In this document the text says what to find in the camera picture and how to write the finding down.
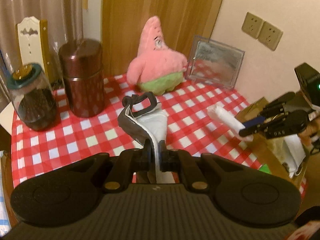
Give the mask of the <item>white grey sock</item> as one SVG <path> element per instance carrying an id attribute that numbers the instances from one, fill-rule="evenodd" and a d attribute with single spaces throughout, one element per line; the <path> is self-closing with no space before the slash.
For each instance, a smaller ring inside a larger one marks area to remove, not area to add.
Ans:
<path id="1" fill-rule="evenodd" d="M 122 99 L 124 109 L 118 115 L 118 125 L 133 140 L 144 146 L 150 142 L 148 158 L 151 163 L 148 171 L 136 172 L 136 182 L 140 184 L 172 184 L 171 172 L 163 172 L 162 153 L 167 150 L 166 138 L 168 116 L 152 92 L 133 94 Z"/>

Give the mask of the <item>brown cardboard box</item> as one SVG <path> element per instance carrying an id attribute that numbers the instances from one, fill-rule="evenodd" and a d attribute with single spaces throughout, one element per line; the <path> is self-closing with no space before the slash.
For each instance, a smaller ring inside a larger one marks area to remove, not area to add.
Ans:
<path id="1" fill-rule="evenodd" d="M 257 117 L 258 113 L 267 104 L 268 101 L 262 97 L 255 103 L 252 103 L 245 109 L 241 110 L 235 117 L 240 122 L 248 121 L 249 119 Z M 267 140 L 259 133 L 253 135 L 253 137 L 253 141 L 248 142 L 247 145 L 252 150 L 259 163 L 261 163 L 261 165 L 266 164 L 268 166 L 272 175 L 288 180 L 295 185 L 297 189 L 300 188 L 301 183 L 306 183 L 306 180 L 304 179 L 306 167 L 302 168 L 300 175 L 290 178 L 285 167 L 274 155 L 275 153 L 280 154 L 284 151 L 284 138 Z"/>

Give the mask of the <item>red white checkered tablecloth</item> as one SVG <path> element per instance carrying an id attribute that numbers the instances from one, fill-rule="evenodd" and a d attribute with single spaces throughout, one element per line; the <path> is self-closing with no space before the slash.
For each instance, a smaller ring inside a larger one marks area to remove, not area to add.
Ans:
<path id="1" fill-rule="evenodd" d="M 117 122 L 123 108 L 122 98 L 134 94 L 134 90 L 123 75 L 106 78 L 104 90 L 106 108 L 92 118 L 76 117 L 69 109 L 63 89 L 54 92 L 57 118 L 51 129 L 35 132 L 18 116 L 13 117 L 11 167 L 14 186 L 99 152 L 115 156 L 138 146 Z M 272 155 L 250 149 L 228 127 L 207 115 L 207 108 L 213 104 L 234 115 L 245 109 L 247 102 L 236 90 L 227 91 L 187 80 L 157 100 L 168 116 L 168 148 L 183 149 L 193 156 L 209 152 L 252 168 L 272 164 Z"/>

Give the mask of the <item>pink starfish plush toy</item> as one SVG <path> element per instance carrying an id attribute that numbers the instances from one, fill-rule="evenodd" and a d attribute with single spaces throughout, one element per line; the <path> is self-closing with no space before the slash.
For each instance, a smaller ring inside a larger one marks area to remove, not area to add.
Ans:
<path id="1" fill-rule="evenodd" d="M 129 64 L 127 83 L 144 92 L 162 95 L 184 80 L 187 63 L 184 54 L 165 44 L 160 19 L 152 16 L 142 30 L 137 56 Z"/>

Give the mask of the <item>clear jar with green lid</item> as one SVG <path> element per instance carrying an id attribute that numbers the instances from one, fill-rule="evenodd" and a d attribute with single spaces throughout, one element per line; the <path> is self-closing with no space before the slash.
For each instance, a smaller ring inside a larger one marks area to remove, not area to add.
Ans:
<path id="1" fill-rule="evenodd" d="M 38 63 L 20 66 L 7 77 L 13 107 L 26 126 L 42 131 L 56 119 L 56 102 L 51 85 Z"/>

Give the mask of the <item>dark red cylindrical canister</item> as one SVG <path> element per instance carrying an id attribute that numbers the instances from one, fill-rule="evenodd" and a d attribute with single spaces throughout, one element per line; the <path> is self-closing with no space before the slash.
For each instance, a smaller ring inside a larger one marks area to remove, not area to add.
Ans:
<path id="1" fill-rule="evenodd" d="M 102 46 L 84 38 L 65 43 L 59 49 L 63 82 L 74 115 L 90 118 L 105 107 Z"/>

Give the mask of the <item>sheer grey curtain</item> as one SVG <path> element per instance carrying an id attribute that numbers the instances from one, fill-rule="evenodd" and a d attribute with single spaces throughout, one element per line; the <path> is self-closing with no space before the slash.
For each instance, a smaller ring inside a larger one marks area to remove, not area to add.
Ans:
<path id="1" fill-rule="evenodd" d="M 1 108 L 10 103 L 7 77 L 28 62 L 60 87 L 59 49 L 82 37 L 82 0 L 1 0 Z"/>

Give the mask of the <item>gold wall socket plate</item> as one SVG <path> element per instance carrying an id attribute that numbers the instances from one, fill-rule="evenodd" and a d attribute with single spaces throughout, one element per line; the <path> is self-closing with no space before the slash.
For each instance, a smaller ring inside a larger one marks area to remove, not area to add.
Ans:
<path id="1" fill-rule="evenodd" d="M 250 12 L 247 12 L 242 24 L 242 31 L 250 37 L 257 39 L 263 27 L 264 20 Z"/>

